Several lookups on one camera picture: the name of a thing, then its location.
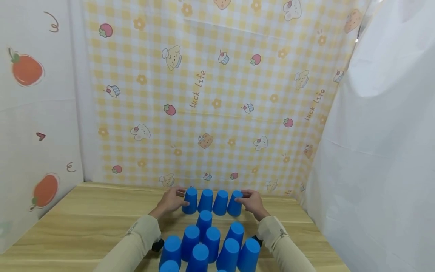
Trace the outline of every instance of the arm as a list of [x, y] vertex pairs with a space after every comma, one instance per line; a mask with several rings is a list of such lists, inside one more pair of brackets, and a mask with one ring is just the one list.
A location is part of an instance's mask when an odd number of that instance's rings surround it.
[[189, 203], [184, 201], [186, 190], [179, 186], [163, 194], [156, 208], [139, 218], [122, 240], [101, 260], [94, 272], [134, 271], [154, 242], [161, 236], [157, 219]]
[[257, 237], [263, 240], [281, 271], [316, 271], [304, 253], [290, 239], [284, 226], [276, 217], [267, 216], [260, 221]]
[[242, 203], [248, 212], [252, 212], [259, 221], [257, 237], [264, 241], [272, 253], [282, 272], [315, 272], [307, 257], [294, 244], [287, 231], [278, 219], [271, 216], [263, 207], [260, 193], [253, 190], [242, 190], [243, 198], [236, 202]]

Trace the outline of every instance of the sleeve cuff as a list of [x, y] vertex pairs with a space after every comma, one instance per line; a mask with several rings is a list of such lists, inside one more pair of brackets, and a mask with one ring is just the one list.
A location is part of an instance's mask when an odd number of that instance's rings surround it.
[[151, 248], [153, 243], [158, 241], [161, 237], [159, 223], [156, 218], [151, 215], [144, 215], [139, 218], [127, 231], [125, 236], [130, 235], [132, 232], [141, 237], [142, 243], [145, 248]]
[[271, 248], [280, 236], [288, 236], [288, 233], [276, 217], [265, 217], [258, 224], [257, 237], [263, 240], [267, 248]]

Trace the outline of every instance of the beige sleeve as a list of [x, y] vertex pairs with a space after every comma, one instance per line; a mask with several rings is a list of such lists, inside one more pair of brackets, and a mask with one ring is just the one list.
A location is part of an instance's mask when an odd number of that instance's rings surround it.
[[101, 260], [94, 272], [134, 271], [154, 242], [161, 237], [157, 219], [139, 218], [122, 240]]
[[260, 221], [257, 237], [263, 240], [282, 272], [316, 271], [276, 217], [268, 216]]

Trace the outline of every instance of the white curtain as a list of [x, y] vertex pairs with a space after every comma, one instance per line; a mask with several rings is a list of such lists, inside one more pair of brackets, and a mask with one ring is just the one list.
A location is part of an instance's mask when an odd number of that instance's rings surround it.
[[435, 1], [387, 0], [340, 83], [303, 206], [352, 272], [435, 269]]

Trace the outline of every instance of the right hand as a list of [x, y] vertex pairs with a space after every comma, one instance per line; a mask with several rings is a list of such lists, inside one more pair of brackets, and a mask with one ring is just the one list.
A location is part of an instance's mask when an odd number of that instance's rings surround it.
[[254, 190], [242, 190], [242, 198], [236, 198], [237, 203], [245, 206], [245, 211], [251, 212], [257, 221], [261, 221], [264, 217], [270, 216], [268, 211], [263, 207], [260, 193]]

